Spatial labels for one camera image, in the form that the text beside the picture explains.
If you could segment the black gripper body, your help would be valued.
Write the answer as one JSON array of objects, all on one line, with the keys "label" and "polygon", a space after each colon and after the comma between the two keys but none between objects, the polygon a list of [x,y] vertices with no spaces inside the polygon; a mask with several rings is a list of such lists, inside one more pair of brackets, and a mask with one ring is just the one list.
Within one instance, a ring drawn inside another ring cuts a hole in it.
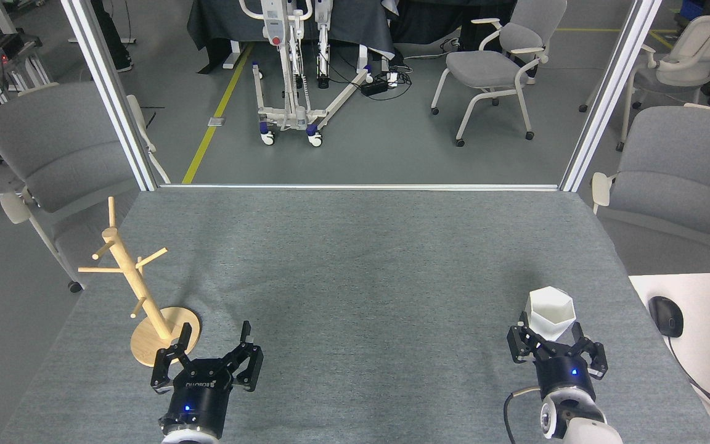
[{"label": "black gripper body", "polygon": [[221,390],[219,359],[194,359],[194,374],[183,370],[174,378],[167,413],[160,418],[164,441],[219,441],[231,391]]},{"label": "black gripper body", "polygon": [[556,390],[574,386],[586,392],[592,401],[595,401],[594,385],[583,357],[558,356],[549,359],[535,357],[534,365],[541,398]]}]

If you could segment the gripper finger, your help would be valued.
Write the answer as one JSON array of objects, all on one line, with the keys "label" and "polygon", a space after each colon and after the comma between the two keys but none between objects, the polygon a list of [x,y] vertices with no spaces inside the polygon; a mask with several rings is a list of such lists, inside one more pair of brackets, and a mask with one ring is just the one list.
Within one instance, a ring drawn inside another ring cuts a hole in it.
[{"label": "gripper finger", "polygon": [[[264,352],[258,345],[254,345],[251,339],[251,324],[244,321],[242,331],[240,331],[240,345],[228,352],[220,360],[219,380],[221,390],[232,390],[233,385],[241,385],[248,392],[255,391],[261,365],[264,360]],[[234,376],[239,366],[248,360],[245,370]]]},{"label": "gripper finger", "polygon": [[156,351],[152,377],[150,378],[150,387],[153,388],[155,393],[168,393],[174,388],[174,382],[172,382],[168,376],[169,366],[172,360],[178,359],[180,364],[183,365],[183,368],[191,371],[192,374],[197,371],[197,366],[192,363],[186,354],[191,333],[191,324],[184,323],[177,342],[174,343],[174,345],[170,345],[168,348],[160,348]]},{"label": "gripper finger", "polygon": [[521,357],[533,354],[534,357],[548,360],[554,353],[554,347],[550,345],[540,334],[533,331],[529,326],[529,315],[522,311],[516,325],[509,328],[507,342],[511,351],[512,360],[515,363],[523,363]]},{"label": "gripper finger", "polygon": [[606,352],[604,346],[598,341],[593,341],[583,333],[583,329],[579,321],[574,321],[570,326],[570,332],[574,337],[574,345],[569,347],[567,356],[581,357],[583,352],[586,352],[590,357],[588,372],[594,379],[603,379],[608,372],[608,360],[606,360]]}]

